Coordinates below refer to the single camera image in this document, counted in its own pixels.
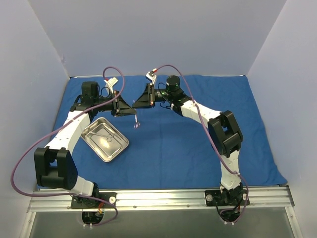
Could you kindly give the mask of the blue surgical cloth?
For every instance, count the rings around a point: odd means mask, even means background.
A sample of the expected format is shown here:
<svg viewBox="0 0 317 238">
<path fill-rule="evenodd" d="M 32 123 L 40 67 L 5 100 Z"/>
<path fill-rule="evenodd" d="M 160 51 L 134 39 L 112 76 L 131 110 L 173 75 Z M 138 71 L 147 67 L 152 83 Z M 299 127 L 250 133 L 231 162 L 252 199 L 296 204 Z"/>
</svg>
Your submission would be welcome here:
<svg viewBox="0 0 317 238">
<path fill-rule="evenodd" d="M 61 127 L 75 99 L 82 78 L 70 79 L 55 127 Z M 181 88 L 197 103 L 216 111 L 233 112 L 243 134 L 239 171 L 250 186 L 284 185 L 269 146 L 264 123 L 247 77 L 189 75 Z M 200 123 L 156 105 L 137 111 L 135 117 L 106 118 L 129 140 L 128 147 L 106 163 L 80 137 L 72 158 L 80 177 L 102 189 L 189 189 L 219 187 L 220 161 Z"/>
</svg>

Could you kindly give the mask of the steel surgical scissors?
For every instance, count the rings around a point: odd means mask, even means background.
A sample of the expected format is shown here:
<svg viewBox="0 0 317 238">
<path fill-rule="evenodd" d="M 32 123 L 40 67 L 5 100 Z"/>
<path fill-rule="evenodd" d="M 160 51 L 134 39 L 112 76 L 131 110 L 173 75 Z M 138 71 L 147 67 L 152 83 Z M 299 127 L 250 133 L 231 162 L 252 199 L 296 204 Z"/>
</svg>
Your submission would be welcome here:
<svg viewBox="0 0 317 238">
<path fill-rule="evenodd" d="M 135 114 L 134 117 L 135 117 L 134 128 L 138 129 L 140 127 L 140 122 L 138 121 L 137 114 Z"/>
</svg>

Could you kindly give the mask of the steel forceps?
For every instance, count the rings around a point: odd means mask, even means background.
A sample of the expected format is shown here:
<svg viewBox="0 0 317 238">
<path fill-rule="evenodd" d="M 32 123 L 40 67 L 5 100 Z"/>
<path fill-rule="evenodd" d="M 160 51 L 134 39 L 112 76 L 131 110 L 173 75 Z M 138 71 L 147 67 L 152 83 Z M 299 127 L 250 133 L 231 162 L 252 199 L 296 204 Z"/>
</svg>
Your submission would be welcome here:
<svg viewBox="0 0 317 238">
<path fill-rule="evenodd" d="M 112 142 L 114 138 L 112 133 L 90 132 L 89 135 L 93 141 L 106 141 L 108 143 Z"/>
</svg>

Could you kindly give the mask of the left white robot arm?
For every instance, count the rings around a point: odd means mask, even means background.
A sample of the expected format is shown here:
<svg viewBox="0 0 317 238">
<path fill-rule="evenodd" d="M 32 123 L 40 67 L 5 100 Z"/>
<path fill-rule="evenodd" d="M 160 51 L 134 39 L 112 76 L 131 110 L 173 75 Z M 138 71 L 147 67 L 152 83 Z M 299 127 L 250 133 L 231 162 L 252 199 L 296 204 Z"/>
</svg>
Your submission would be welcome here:
<svg viewBox="0 0 317 238">
<path fill-rule="evenodd" d="M 62 129 L 44 148 L 39 147 L 34 152 L 38 186 L 60 188 L 82 195 L 82 202 L 89 208 L 99 204 L 97 185 L 78 175 L 72 152 L 84 129 L 99 112 L 110 111 L 114 117 L 136 114 L 120 96 L 119 91 L 113 89 L 117 82 L 115 77 L 105 80 L 108 96 L 101 95 L 97 82 L 82 83 L 81 94 L 71 106 Z"/>
</svg>

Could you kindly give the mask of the stainless steel instrument tray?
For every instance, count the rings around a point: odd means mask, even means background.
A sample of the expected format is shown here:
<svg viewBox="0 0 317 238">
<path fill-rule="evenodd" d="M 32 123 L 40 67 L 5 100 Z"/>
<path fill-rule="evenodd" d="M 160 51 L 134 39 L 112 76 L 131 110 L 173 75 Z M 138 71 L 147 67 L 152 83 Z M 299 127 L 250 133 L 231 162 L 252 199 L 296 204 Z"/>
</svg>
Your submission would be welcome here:
<svg viewBox="0 0 317 238">
<path fill-rule="evenodd" d="M 106 163 L 129 145 L 129 140 L 106 118 L 98 118 L 81 133 L 83 140 Z"/>
</svg>

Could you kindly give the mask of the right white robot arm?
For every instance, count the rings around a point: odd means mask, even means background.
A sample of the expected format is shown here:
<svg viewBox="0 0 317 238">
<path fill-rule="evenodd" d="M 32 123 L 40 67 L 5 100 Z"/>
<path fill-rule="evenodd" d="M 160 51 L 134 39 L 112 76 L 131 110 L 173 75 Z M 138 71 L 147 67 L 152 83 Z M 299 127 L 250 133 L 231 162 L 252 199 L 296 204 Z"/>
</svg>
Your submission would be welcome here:
<svg viewBox="0 0 317 238">
<path fill-rule="evenodd" d="M 146 74 L 149 83 L 142 95 L 132 104 L 135 109 L 153 108 L 156 102 L 169 103 L 170 109 L 178 115 L 192 119 L 203 126 L 214 151 L 219 155 L 221 166 L 220 199 L 230 205 L 238 198 L 237 188 L 241 186 L 239 173 L 239 152 L 243 135 L 231 111 L 215 111 L 197 103 L 180 87 L 180 78 L 176 75 L 166 79 L 165 89 L 156 89 L 157 76 L 153 72 Z"/>
</svg>

